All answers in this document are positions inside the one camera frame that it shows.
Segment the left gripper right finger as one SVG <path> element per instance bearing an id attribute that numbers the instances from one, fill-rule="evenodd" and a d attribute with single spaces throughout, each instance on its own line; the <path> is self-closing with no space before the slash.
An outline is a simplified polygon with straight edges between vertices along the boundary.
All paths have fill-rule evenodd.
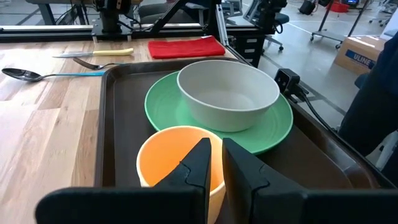
<path id="1" fill-rule="evenodd" d="M 310 190 L 230 138 L 223 172 L 236 224 L 398 224 L 398 190 Z"/>

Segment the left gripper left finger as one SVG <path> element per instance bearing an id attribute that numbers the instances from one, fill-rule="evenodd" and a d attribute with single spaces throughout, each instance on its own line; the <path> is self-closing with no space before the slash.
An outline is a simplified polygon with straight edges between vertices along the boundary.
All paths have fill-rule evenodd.
<path id="1" fill-rule="evenodd" d="M 37 224 L 206 224 L 211 142 L 199 140 L 153 187 L 69 187 L 40 199 Z"/>

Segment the orange mug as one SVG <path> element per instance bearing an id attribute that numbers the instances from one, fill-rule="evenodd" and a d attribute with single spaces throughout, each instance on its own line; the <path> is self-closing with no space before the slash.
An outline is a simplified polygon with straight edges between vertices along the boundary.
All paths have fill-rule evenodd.
<path id="1" fill-rule="evenodd" d="M 153 134 L 141 146 L 136 159 L 136 169 L 141 186 L 153 187 L 176 168 L 202 138 L 209 138 L 211 142 L 208 224 L 215 224 L 226 192 L 223 177 L 222 139 L 216 134 L 195 126 L 174 126 L 163 129 Z"/>

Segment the green plate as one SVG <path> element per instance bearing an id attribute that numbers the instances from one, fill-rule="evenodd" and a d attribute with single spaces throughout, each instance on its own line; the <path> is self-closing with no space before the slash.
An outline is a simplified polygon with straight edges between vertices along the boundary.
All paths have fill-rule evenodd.
<path id="1" fill-rule="evenodd" d="M 155 130 L 172 126 L 204 125 L 194 120 L 177 86 L 177 72 L 156 81 L 148 90 L 144 108 L 147 119 Z M 253 127 L 244 131 L 226 133 L 212 131 L 220 138 L 231 138 L 252 154 L 261 154 L 281 143 L 294 123 L 292 109 L 283 95 L 261 116 Z"/>

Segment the pale grey bowl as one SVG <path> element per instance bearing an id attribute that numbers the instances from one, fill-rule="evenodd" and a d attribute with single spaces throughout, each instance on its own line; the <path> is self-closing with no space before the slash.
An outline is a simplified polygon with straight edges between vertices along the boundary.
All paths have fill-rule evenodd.
<path id="1" fill-rule="evenodd" d="M 191 63 L 178 72 L 177 86 L 196 121 L 229 133 L 256 125 L 280 95 L 268 74 L 229 60 Z"/>

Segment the red cloth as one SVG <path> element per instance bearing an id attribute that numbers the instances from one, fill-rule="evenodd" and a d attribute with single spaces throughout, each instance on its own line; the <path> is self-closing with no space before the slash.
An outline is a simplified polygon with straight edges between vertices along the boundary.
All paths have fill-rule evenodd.
<path id="1" fill-rule="evenodd" d="M 148 42 L 150 55 L 154 59 L 210 57 L 225 54 L 224 47 L 213 37 L 195 40 Z"/>

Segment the knife yellow handle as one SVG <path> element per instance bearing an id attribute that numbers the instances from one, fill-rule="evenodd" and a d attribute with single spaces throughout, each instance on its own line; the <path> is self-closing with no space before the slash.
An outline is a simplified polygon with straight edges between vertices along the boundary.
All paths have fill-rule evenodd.
<path id="1" fill-rule="evenodd" d="M 99 57 L 99 56 L 128 56 L 134 52 L 133 48 L 121 50 L 97 50 L 92 52 L 74 52 L 53 55 L 55 58 L 72 58 L 72 57 Z"/>

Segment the fork blue handle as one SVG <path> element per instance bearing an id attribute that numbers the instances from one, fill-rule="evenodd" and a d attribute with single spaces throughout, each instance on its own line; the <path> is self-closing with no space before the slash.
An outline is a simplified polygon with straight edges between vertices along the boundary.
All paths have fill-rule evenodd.
<path id="1" fill-rule="evenodd" d="M 81 65 L 81 66 L 83 66 L 85 68 L 88 68 L 90 70 L 101 70 L 101 69 L 103 69 L 103 68 L 105 68 L 107 66 L 110 66 L 110 65 L 122 65 L 123 64 L 123 63 L 107 63 L 105 65 L 95 65 L 95 64 L 88 63 L 88 62 L 86 62 L 84 60 L 81 60 L 81 59 L 79 59 L 77 57 L 73 57 L 72 60 L 74 62 L 78 63 L 79 65 Z"/>

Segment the black spoon blue handle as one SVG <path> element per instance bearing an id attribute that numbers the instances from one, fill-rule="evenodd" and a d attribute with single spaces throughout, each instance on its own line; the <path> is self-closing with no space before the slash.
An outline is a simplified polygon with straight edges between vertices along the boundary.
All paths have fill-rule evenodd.
<path id="1" fill-rule="evenodd" d="M 25 82 L 39 82 L 43 80 L 44 78 L 48 77 L 98 77 L 102 76 L 105 74 L 105 71 L 100 71 L 100 72 L 86 72 L 86 73 L 54 73 L 50 75 L 40 75 L 38 73 L 28 71 L 28 70 L 23 70 L 23 69 L 18 69 L 18 68 L 4 68 L 1 70 L 3 74 L 18 79 L 22 80 Z"/>

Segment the brown plastic tray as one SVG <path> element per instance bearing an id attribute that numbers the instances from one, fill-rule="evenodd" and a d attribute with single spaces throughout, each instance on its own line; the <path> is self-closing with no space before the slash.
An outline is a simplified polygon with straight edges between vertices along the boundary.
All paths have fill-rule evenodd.
<path id="1" fill-rule="evenodd" d="M 101 81 L 95 185 L 140 185 L 136 157 L 156 132 L 144 109 L 149 88 L 188 65 L 188 60 L 142 62 L 108 70 Z M 383 175 L 345 146 L 306 111 L 287 100 L 294 116 L 289 135 L 276 147 L 256 154 L 284 176 L 309 189 L 380 190 Z"/>

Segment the black drawer cabinet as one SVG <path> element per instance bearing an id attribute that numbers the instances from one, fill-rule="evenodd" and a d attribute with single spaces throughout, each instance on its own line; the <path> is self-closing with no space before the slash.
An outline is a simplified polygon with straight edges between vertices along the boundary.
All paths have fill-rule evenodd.
<path id="1" fill-rule="evenodd" d="M 228 28 L 229 45 L 253 67 L 258 67 L 262 56 L 265 33 L 258 28 Z"/>

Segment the person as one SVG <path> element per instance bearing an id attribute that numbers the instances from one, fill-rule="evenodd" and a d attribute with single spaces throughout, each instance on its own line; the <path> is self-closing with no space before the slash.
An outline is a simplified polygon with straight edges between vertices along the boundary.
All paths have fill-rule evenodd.
<path id="1" fill-rule="evenodd" d="M 363 157 L 398 130 L 398 32 L 384 44 L 338 135 Z"/>

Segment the cardboard box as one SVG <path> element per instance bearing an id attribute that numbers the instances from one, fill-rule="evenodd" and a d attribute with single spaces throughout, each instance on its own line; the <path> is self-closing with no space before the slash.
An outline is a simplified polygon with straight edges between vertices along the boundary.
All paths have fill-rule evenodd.
<path id="1" fill-rule="evenodd" d="M 386 40 L 372 35 L 347 37 L 333 63 L 357 75 L 369 72 L 385 43 Z"/>

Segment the black rolling stand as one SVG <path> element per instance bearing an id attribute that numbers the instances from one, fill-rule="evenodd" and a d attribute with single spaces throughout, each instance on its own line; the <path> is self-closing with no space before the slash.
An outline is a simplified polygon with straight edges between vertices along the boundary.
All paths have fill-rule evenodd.
<path id="1" fill-rule="evenodd" d="M 336 34 L 336 33 L 330 32 L 327 29 L 323 28 L 323 26 L 326 22 L 326 19 L 331 11 L 331 8 L 332 8 L 333 4 L 335 3 L 335 0 L 330 0 L 329 4 L 326 7 L 326 12 L 323 16 L 323 19 L 321 21 L 321 24 L 320 24 L 318 30 L 311 33 L 310 41 L 313 42 L 315 39 L 315 36 L 331 39 L 331 40 L 338 42 L 338 44 L 335 45 L 335 49 L 339 49 L 341 47 L 342 43 L 344 42 L 345 38 L 352 36 L 352 33 L 354 32 L 356 26 L 358 25 L 360 18 L 362 17 L 363 13 L 368 9 L 368 6 L 370 5 L 371 1 L 372 0 L 365 0 L 364 5 L 360 9 L 359 14 L 357 15 L 356 20 L 354 21 L 354 24 L 352 25 L 348 35 L 344 36 L 342 34 Z"/>

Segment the black office chair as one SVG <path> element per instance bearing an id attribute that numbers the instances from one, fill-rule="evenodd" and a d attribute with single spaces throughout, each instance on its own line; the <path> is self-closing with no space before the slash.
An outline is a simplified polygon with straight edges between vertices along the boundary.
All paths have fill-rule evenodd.
<path id="1" fill-rule="evenodd" d="M 290 21 L 290 18 L 286 14 L 282 13 L 277 13 L 275 15 L 275 24 L 274 24 L 274 30 L 276 33 L 281 34 L 284 31 L 283 25 L 288 23 Z M 271 35 L 266 35 L 265 39 L 267 40 L 267 45 L 270 46 L 271 43 L 275 43 L 279 46 L 279 51 L 283 51 L 283 43 L 279 42 L 278 40 L 275 40 Z"/>

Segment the red bin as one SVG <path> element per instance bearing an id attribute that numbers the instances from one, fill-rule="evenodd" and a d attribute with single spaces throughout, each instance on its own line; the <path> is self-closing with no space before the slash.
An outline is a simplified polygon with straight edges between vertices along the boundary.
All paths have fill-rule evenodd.
<path id="1" fill-rule="evenodd" d="M 338 13 L 346 13 L 349 11 L 349 5 L 341 3 L 339 1 L 333 1 L 330 2 L 327 6 L 327 9 L 329 9 L 332 12 L 338 12 Z"/>

